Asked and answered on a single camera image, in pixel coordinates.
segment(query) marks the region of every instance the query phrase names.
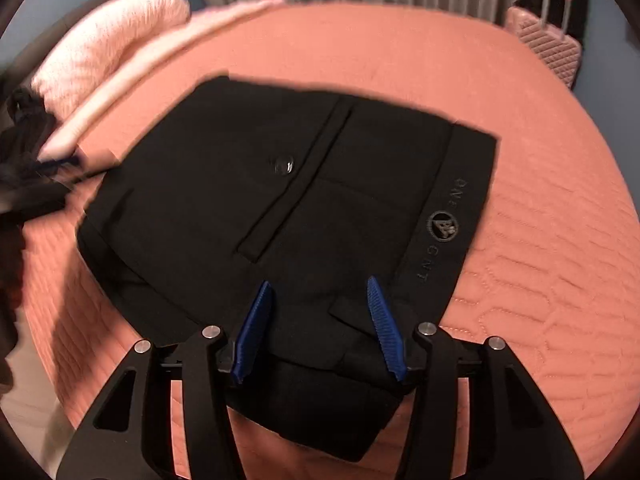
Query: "beige floor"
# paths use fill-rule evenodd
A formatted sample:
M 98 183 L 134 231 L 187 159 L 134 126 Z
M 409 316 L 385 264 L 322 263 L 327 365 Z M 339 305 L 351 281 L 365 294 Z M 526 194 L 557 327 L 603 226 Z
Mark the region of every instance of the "beige floor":
M 27 450 L 54 477 L 73 429 L 40 363 L 23 316 L 18 329 L 20 344 L 7 359 L 15 386 L 2 397 L 0 404 Z

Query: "pink suitcase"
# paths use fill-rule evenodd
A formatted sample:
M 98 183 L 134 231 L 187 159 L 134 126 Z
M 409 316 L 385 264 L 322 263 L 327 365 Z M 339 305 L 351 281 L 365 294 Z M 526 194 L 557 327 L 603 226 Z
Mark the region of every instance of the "pink suitcase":
M 566 34 L 571 16 L 572 0 L 564 0 L 562 29 L 546 22 L 551 0 L 543 0 L 542 16 L 539 18 L 521 7 L 507 10 L 505 29 L 515 34 L 569 87 L 582 57 L 580 43 Z

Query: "blue gripper pad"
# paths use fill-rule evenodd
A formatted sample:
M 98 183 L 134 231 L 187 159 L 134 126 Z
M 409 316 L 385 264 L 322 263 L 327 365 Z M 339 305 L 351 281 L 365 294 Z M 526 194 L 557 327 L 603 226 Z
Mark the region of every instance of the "blue gripper pad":
M 255 357 L 271 317 L 272 305 L 273 290 L 269 282 L 264 282 L 244 320 L 236 341 L 236 360 L 231 375 L 237 384 L 242 384 L 244 378 L 254 369 Z
M 371 276 L 367 280 L 367 303 L 373 320 L 373 326 L 378 335 L 382 355 L 385 357 L 386 368 L 402 381 L 406 377 L 404 363 L 404 343 L 396 325 L 378 280 Z

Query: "quilted bedspread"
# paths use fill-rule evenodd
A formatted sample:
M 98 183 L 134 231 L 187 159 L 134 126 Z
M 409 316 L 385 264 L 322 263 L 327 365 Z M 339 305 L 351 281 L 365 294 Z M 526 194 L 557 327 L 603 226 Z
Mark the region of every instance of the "quilted bedspread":
M 81 147 L 124 156 L 200 81 L 223 72 L 382 98 L 498 136 L 486 211 L 442 326 L 476 342 L 503 336 L 555 409 L 585 472 L 593 471 L 640 402 L 640 226 L 605 141 L 566 86 L 488 23 L 399 6 L 287 6 L 172 57 L 117 101 Z M 95 188 L 25 227 L 26 314 L 75 425 L 138 339 L 76 249 L 75 227 Z M 466 455 L 461 398 L 454 476 Z M 174 407 L 179 402 L 176 388 Z M 231 415 L 249 479 L 388 480 L 409 403 L 359 464 Z M 177 471 L 186 476 L 180 410 L 173 413 Z

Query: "pillow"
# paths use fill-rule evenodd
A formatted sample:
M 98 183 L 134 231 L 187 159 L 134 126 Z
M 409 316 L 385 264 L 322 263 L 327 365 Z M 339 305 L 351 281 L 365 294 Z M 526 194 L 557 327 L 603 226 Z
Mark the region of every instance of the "pillow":
M 31 79 L 48 112 L 66 120 L 134 43 L 185 23 L 187 0 L 110 0 L 78 22 Z

